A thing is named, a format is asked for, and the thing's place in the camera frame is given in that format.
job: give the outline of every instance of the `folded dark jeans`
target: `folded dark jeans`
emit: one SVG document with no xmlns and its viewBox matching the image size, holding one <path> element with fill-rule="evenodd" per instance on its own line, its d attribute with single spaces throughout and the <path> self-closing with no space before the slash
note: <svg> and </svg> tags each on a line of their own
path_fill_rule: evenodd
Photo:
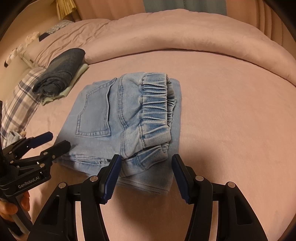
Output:
<svg viewBox="0 0 296 241">
<path fill-rule="evenodd" d="M 81 65 L 84 55 L 83 49 L 72 48 L 55 57 L 34 85 L 33 93 L 40 94 L 42 98 L 57 96 L 64 91 Z"/>
</svg>

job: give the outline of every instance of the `checkered fabric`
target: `checkered fabric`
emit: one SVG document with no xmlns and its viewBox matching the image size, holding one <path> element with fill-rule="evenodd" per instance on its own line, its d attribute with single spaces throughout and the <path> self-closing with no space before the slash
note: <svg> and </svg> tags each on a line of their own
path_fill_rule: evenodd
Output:
<svg viewBox="0 0 296 241">
<path fill-rule="evenodd" d="M 32 69 L 15 87 L 12 96 L 3 103 L 0 128 L 2 146 L 6 146 L 9 131 L 20 133 L 25 130 L 35 113 L 40 100 L 32 89 L 44 71 L 43 67 Z"/>
<path fill-rule="evenodd" d="M 57 23 L 56 25 L 52 26 L 50 29 L 48 29 L 46 31 L 46 33 L 53 34 L 56 31 L 60 30 L 61 28 L 66 27 L 70 23 L 73 23 L 73 22 L 70 20 L 62 20 L 59 23 Z"/>
</svg>

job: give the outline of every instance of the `folded light green cloth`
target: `folded light green cloth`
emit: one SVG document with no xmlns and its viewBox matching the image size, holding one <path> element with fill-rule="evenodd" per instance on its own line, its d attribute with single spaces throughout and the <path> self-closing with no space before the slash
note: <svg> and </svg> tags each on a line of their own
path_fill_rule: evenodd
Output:
<svg viewBox="0 0 296 241">
<path fill-rule="evenodd" d="M 73 88 L 74 84 L 76 83 L 76 81 L 78 80 L 78 78 L 87 70 L 88 67 L 89 66 L 87 64 L 82 64 L 78 68 L 73 79 L 70 81 L 69 86 L 63 92 L 61 92 L 58 96 L 44 98 L 43 100 L 41 100 L 41 104 L 45 105 L 46 103 L 53 102 L 55 99 L 66 97 L 70 93 L 70 91 L 72 90 L 72 88 Z"/>
</svg>

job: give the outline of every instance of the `hand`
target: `hand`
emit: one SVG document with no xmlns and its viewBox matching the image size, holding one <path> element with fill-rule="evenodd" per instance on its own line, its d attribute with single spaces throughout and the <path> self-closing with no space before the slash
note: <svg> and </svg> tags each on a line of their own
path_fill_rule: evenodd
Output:
<svg viewBox="0 0 296 241">
<path fill-rule="evenodd" d="M 23 198 L 22 198 L 20 204 L 25 211 L 30 210 L 29 197 L 30 197 L 30 195 L 29 195 L 28 191 L 23 193 Z M 0 216 L 3 219 L 13 222 L 11 215 L 16 214 L 16 213 L 17 213 L 17 206 L 16 205 L 14 205 L 13 203 L 0 201 Z"/>
</svg>

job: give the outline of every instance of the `metal bolt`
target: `metal bolt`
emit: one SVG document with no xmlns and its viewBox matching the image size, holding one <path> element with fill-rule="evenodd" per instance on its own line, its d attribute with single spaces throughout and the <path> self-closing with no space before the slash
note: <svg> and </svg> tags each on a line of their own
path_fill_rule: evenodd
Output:
<svg viewBox="0 0 296 241">
<path fill-rule="evenodd" d="M 228 183 L 228 186 L 229 186 L 230 188 L 235 188 L 235 184 L 234 184 L 233 182 L 229 182 L 229 183 Z"/>
<path fill-rule="evenodd" d="M 59 188 L 64 188 L 66 186 L 66 183 L 60 183 Z"/>
<path fill-rule="evenodd" d="M 196 181 L 202 182 L 204 180 L 203 176 L 196 176 L 195 177 Z"/>
<path fill-rule="evenodd" d="M 91 176 L 91 177 L 89 178 L 89 180 L 90 180 L 91 182 L 95 182 L 95 181 L 98 180 L 98 177 L 97 177 L 97 176 Z"/>
</svg>

